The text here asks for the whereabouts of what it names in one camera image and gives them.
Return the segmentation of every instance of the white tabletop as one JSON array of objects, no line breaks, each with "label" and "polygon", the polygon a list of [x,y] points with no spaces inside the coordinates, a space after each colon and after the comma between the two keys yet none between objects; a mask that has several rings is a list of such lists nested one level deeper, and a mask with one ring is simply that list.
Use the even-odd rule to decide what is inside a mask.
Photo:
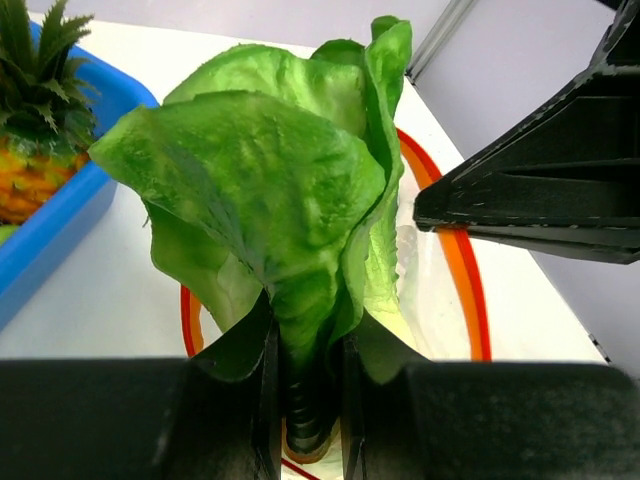
[{"label": "white tabletop", "polygon": [[[137,78],[161,100],[202,62],[240,41],[93,22],[81,46]],[[287,48],[309,54],[304,47]],[[462,161],[408,83],[396,124],[443,172]],[[119,187],[103,220],[0,333],[0,356],[184,356],[179,287],[151,264],[145,219],[138,197]],[[527,251],[483,241],[473,246],[495,359],[603,361]]]}]

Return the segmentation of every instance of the artificial lettuce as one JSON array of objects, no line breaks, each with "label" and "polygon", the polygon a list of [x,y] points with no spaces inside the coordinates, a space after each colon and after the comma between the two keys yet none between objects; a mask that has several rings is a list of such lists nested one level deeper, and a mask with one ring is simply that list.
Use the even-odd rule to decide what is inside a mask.
[{"label": "artificial lettuce", "polygon": [[399,315],[393,115],[411,28],[382,17],[372,34],[311,59],[234,47],[90,149],[144,201],[154,264],[223,330],[269,293],[293,372],[363,308],[383,323]]}]

